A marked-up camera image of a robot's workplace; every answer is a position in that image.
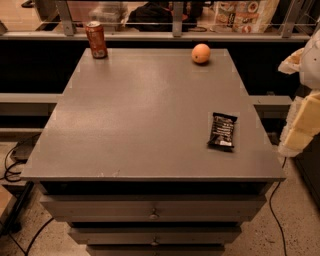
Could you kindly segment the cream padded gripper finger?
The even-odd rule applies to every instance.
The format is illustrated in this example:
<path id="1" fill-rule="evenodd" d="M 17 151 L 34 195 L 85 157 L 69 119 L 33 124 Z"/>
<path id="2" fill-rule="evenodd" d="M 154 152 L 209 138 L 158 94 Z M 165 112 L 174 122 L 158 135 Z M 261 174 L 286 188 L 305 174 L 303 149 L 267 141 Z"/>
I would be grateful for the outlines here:
<path id="1" fill-rule="evenodd" d="M 280 63 L 278 70 L 284 74 L 293 74 L 298 72 L 300 69 L 302 53 L 303 48 L 300 48 L 293 52 L 290 56 L 288 56 Z"/>
<path id="2" fill-rule="evenodd" d="M 320 92 L 302 98 L 296 96 L 286 118 L 278 152 L 284 157 L 300 154 L 320 133 Z"/>

